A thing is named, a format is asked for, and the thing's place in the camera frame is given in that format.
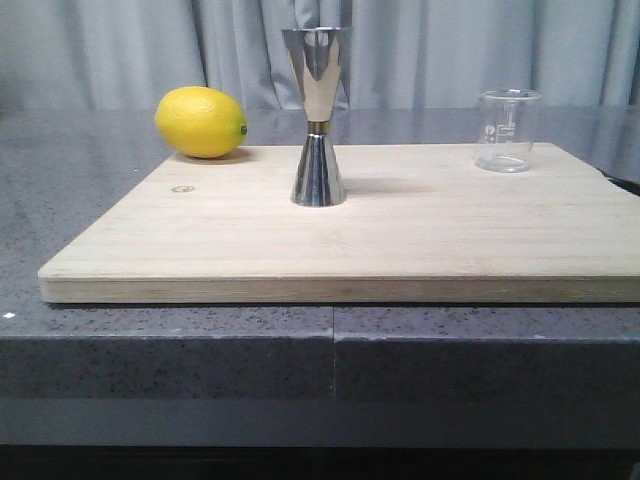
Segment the steel hourglass jigger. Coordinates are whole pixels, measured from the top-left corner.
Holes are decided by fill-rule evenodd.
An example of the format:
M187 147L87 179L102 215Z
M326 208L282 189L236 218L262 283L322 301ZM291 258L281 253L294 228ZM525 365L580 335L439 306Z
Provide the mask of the steel hourglass jigger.
M350 31L343 27L284 29L284 44L307 121L291 201L304 207L329 207L345 200L330 139L330 122Z

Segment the clear glass beaker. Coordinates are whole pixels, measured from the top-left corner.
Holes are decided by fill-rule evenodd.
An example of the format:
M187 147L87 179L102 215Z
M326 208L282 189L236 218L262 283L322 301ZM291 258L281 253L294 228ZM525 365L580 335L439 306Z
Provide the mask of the clear glass beaker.
M477 167L497 173L529 169L541 99L530 89L505 88L480 95Z

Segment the light wooden cutting board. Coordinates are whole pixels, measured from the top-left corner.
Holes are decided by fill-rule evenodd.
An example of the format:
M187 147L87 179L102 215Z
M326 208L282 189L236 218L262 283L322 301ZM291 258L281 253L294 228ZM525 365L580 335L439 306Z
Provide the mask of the light wooden cutting board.
M170 156L42 266L55 303L635 302L639 200L550 143L342 145L346 200L290 201L299 149Z

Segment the yellow lemon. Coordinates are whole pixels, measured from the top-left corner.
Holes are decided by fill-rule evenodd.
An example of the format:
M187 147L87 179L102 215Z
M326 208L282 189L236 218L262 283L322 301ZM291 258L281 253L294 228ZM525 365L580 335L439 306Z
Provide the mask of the yellow lemon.
M218 158L239 147L248 134L247 119L230 95L204 86L174 89L159 102L155 125L176 151Z

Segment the grey curtain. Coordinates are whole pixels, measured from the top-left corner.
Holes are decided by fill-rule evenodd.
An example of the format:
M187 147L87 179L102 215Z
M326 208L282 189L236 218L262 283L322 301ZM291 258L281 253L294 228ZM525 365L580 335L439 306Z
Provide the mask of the grey curtain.
M639 100L635 1L5 1L1 107L147 109L205 85L295 109L342 62L338 103L459 108L486 90L550 106Z

